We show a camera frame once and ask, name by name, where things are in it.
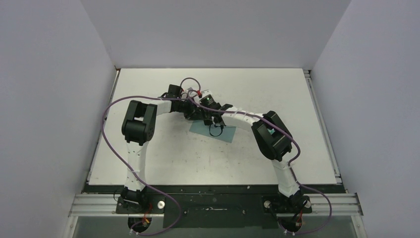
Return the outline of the teal envelope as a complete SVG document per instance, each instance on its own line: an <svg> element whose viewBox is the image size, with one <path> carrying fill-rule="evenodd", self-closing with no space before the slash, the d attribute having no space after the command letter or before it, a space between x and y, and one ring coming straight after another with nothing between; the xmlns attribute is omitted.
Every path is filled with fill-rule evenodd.
<svg viewBox="0 0 420 238"><path fill-rule="evenodd" d="M232 143L237 127L221 126L219 124L205 125L203 120L192 122L189 131L195 134L214 138L227 143Z"/></svg>

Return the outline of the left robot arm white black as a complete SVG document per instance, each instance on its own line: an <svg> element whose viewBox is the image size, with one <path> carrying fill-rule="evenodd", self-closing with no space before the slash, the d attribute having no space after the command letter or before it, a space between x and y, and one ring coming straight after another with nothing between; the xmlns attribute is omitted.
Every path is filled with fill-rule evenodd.
<svg viewBox="0 0 420 238"><path fill-rule="evenodd" d="M182 99L186 93L181 86L170 84L155 103L131 100L124 116L121 132L127 146L127 179L120 194L123 207L140 214L150 208L146 185L146 153L154 136L157 116L170 112L191 112L191 104Z"/></svg>

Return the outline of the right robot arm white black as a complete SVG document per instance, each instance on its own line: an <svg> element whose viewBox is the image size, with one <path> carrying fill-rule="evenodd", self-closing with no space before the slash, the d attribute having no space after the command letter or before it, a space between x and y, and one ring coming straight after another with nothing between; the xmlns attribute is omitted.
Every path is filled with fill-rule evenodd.
<svg viewBox="0 0 420 238"><path fill-rule="evenodd" d="M291 169L291 160L283 157L292 152L296 144L289 130L274 111L256 114L239 109L233 105L217 104L211 94L203 96L198 101L188 96L188 100L202 109L205 119L219 125L228 125L252 132L260 152L271 160L276 179L277 189L283 196L280 206L286 212L295 209L311 208L309 199L301 191L296 175Z"/></svg>

